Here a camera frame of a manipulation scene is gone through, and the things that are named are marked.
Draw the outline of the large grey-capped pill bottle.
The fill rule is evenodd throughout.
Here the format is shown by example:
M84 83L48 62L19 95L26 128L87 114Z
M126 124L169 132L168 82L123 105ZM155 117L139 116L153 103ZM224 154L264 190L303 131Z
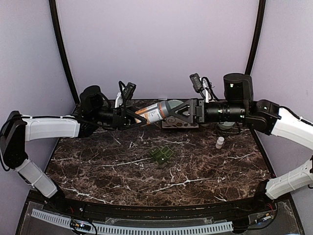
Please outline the large grey-capped pill bottle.
M135 113L147 120L147 125L164 120L170 116L171 107L167 100L150 105Z

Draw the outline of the green weekly pill organizer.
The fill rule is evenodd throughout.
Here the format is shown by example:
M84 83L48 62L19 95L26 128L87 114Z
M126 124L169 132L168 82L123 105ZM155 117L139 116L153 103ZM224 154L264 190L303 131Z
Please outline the green weekly pill organizer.
M165 162L170 160L173 153L173 150L170 149L168 146L164 146L161 148L155 147L149 151L149 154L159 165L164 164Z

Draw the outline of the small white pill bottle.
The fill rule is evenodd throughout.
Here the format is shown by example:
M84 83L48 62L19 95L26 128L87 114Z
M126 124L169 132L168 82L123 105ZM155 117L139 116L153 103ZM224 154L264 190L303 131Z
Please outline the small white pill bottle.
M218 137L215 147L221 149L224 145L224 137Z

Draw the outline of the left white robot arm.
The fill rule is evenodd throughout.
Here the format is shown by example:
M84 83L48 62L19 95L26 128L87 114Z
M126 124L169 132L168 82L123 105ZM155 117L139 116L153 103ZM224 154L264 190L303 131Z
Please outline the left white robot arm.
M112 106L97 85L87 87L80 94L80 110L75 115L27 116L12 111L0 130L0 163L5 171L15 170L50 199L50 206L58 213L66 213L69 203L58 186L29 158L25 151L27 141L51 138L85 138L98 128L125 130L148 123L147 119L127 106L135 84L126 87L119 83L121 104Z

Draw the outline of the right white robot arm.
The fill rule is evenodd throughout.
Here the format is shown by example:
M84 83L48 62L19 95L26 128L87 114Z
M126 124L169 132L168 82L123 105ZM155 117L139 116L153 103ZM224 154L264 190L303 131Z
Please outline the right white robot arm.
M223 81L224 100L206 103L203 99L189 99L171 109L170 115L189 124L239 122L266 135L288 139L312 149L313 124L288 107L266 99L255 101L250 75L229 73ZM282 176L259 183L249 207L253 212L261 212L268 202L312 182L313 160L309 159Z

